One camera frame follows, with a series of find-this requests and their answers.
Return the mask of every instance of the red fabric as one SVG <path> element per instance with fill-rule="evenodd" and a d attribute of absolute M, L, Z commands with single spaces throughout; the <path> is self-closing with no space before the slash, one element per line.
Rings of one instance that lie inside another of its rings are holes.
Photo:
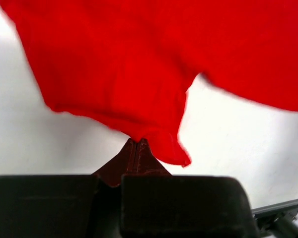
<path fill-rule="evenodd" d="M 217 87 L 298 111 L 298 0 L 0 0 L 44 101 L 93 118 L 160 160 L 177 140 L 186 91 Z"/>

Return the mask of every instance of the white background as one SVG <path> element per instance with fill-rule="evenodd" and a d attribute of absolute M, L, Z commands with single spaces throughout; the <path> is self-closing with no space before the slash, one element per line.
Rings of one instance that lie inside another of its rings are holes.
<path fill-rule="evenodd" d="M 237 98 L 199 77 L 188 94 L 180 139 L 192 165 L 164 164 L 169 171 L 236 177 L 253 208 L 298 198 L 298 113 Z M 90 174 L 127 138 L 91 119 L 49 111 L 0 12 L 0 174 Z"/>

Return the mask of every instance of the red cloth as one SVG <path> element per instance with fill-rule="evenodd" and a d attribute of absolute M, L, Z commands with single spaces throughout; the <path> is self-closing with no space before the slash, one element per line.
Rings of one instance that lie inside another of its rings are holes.
<path fill-rule="evenodd" d="M 0 0 L 44 101 L 93 118 L 160 160 L 178 143 L 186 91 L 217 87 L 298 111 L 298 0 Z"/>

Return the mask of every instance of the black plastic part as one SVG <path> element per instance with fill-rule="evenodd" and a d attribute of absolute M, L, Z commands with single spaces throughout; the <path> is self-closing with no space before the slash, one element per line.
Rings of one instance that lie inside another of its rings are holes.
<path fill-rule="evenodd" d="M 124 176 L 125 238 L 257 238 L 238 181 L 215 177 Z"/>
<path fill-rule="evenodd" d="M 268 230 L 276 238 L 298 238 L 298 226 L 285 217 L 276 218 Z"/>
<path fill-rule="evenodd" d="M 0 177 L 0 238 L 84 238 L 98 179 Z"/>

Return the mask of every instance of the white surface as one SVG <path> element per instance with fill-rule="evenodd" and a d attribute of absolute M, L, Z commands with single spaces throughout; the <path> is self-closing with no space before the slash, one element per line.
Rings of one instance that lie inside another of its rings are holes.
<path fill-rule="evenodd" d="M 127 136 L 43 104 L 14 28 L 0 13 L 0 174 L 89 174 Z M 232 176 L 252 207 L 298 198 L 298 114 L 247 102 L 197 78 L 180 138 L 192 165 L 173 174 Z"/>

